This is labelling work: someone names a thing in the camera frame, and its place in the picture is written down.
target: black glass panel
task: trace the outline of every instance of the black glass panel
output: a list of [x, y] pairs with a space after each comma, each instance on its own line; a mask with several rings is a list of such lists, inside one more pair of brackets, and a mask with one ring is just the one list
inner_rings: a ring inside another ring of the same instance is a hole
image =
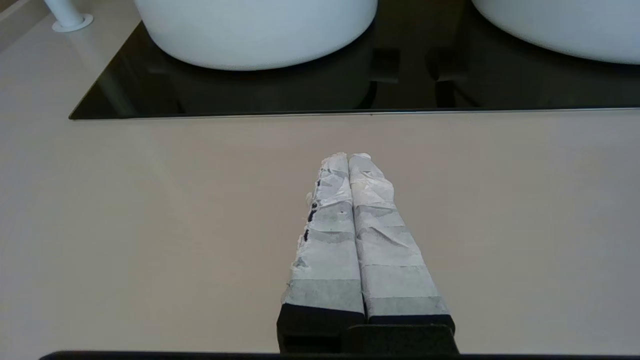
[[141, 23], [70, 118], [640, 106], [640, 65], [544, 50], [497, 29], [467, 0], [380, 0], [347, 47], [276, 70], [183, 63]]

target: countertop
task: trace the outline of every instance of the countertop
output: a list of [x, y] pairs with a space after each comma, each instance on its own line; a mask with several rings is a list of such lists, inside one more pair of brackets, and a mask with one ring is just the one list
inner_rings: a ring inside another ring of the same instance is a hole
[[368, 152], [463, 352], [640, 352], [640, 112], [72, 122], [139, 21], [0, 54], [0, 359], [275, 352], [320, 161]]

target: white faucet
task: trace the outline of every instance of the white faucet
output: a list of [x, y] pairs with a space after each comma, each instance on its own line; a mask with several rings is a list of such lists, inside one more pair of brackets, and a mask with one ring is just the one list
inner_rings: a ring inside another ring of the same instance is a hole
[[82, 29], [93, 21], [93, 16], [80, 13], [70, 0], [44, 0], [44, 2], [57, 20], [51, 28], [59, 33]]

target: white sink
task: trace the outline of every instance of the white sink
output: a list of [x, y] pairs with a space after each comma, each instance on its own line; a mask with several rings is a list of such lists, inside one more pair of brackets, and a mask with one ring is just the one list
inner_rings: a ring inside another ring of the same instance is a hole
[[136, 0], [169, 55], [223, 70], [286, 67], [330, 54], [371, 24], [378, 0]]
[[499, 28], [581, 58], [640, 64], [638, 0], [473, 0]]

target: beige countertop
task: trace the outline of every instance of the beige countertop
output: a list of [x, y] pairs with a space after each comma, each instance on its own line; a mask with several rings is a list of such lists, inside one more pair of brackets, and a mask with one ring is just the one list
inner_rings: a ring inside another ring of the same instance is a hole
[[0, 54], [0, 359], [277, 351], [320, 161], [368, 152], [463, 352], [640, 352], [640, 112], [72, 122], [138, 21]]

